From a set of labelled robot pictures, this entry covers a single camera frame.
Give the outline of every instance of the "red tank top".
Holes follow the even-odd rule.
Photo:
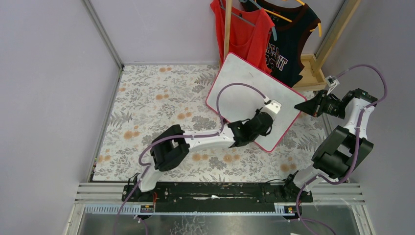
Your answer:
[[[221,61],[223,62],[223,50],[225,46],[225,10],[221,8],[219,0],[213,0],[210,7],[216,17],[216,37],[218,39]],[[271,70],[267,67],[265,53],[271,36],[269,32],[274,26],[274,23],[264,9],[245,12],[232,7],[232,12],[251,22],[255,26],[232,15],[229,52],[235,53],[242,59],[269,74]]]

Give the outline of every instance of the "wall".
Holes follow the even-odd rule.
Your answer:
[[[219,52],[212,0],[92,0],[114,47],[124,63],[217,63]],[[297,7],[294,0],[270,0]],[[343,0],[306,1],[330,28]],[[303,53],[315,53],[322,38],[310,36]]]
[[[413,234],[415,230],[414,6],[409,0],[362,1],[323,67],[324,74],[334,75],[369,63],[383,72],[388,84],[388,98],[369,120],[367,132],[374,149],[352,175],[363,187],[378,234]],[[353,70],[340,83],[335,92],[340,97],[356,88],[376,97],[383,94],[379,78],[369,69]]]
[[[0,55],[0,234],[61,234],[117,68],[80,0],[2,0]]]

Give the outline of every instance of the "clothes hanger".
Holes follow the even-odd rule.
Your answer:
[[[255,6],[259,6],[258,5],[258,3],[256,3],[256,0],[254,1],[254,0],[249,0],[250,2],[252,2]],[[301,5],[305,5],[305,3],[304,2],[302,2],[301,0],[296,0],[298,3],[300,3]],[[264,9],[266,12],[268,12],[268,13],[270,13],[270,14],[272,14],[272,15],[275,15],[275,16],[277,16],[277,17],[280,17],[281,19],[283,19],[283,20],[286,20],[286,21],[288,21],[288,22],[292,22],[292,20],[290,20],[289,18],[287,18],[287,17],[284,17],[284,16],[282,16],[282,15],[280,15],[280,14],[277,14],[277,13],[275,13],[275,12],[272,12],[272,11],[270,11],[270,10],[267,10],[267,9]],[[319,27],[319,37],[322,37],[322,34],[323,34],[323,31],[322,31],[322,24],[321,23],[318,23],[317,24],[317,26]]]
[[[219,0],[219,1],[220,1],[220,3],[221,3],[221,8],[222,8],[222,9],[225,9],[225,8],[223,7],[222,0]],[[262,8],[260,5],[258,5],[258,3],[256,3],[256,1],[254,1],[254,0],[249,0],[249,1],[251,1],[251,2],[252,2],[255,6],[256,6],[256,7],[258,7],[258,9],[261,9],[261,8]],[[244,19],[244,18],[242,18],[242,17],[240,17],[240,16],[236,15],[235,13],[233,13],[233,12],[232,12],[232,14],[233,14],[233,15],[235,15],[235,16],[237,16],[238,18],[242,19],[243,21],[245,21],[245,22],[249,23],[250,25],[255,26],[253,23],[251,23],[251,22],[247,21],[246,19]],[[271,31],[272,31],[272,34],[273,34],[273,37],[274,37],[274,41],[276,41],[276,40],[277,40],[277,31],[275,30],[275,26],[273,26],[273,27],[271,28]]]

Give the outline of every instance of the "floral tablecloth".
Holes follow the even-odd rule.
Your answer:
[[[126,181],[143,167],[140,152],[173,124],[185,130],[219,128],[217,114],[205,104],[217,66],[126,66],[99,156],[93,181]],[[312,92],[303,93],[307,98]],[[284,179],[307,167],[325,139],[323,120],[304,113],[272,153],[255,143],[189,154],[162,181],[263,182]],[[143,158],[149,162],[149,153]]]

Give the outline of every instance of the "wooden post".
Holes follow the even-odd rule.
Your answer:
[[[225,46],[223,49],[223,60],[229,53],[229,37],[231,36],[231,14],[232,14],[232,0],[226,0],[225,8]]]
[[[343,30],[345,29],[347,23],[349,23],[360,2],[361,0],[346,0],[340,9],[338,17],[334,20],[328,35],[324,38],[323,44],[317,52],[317,60],[312,67],[313,74],[317,74],[322,68],[325,60],[329,56],[337,40],[340,38]]]

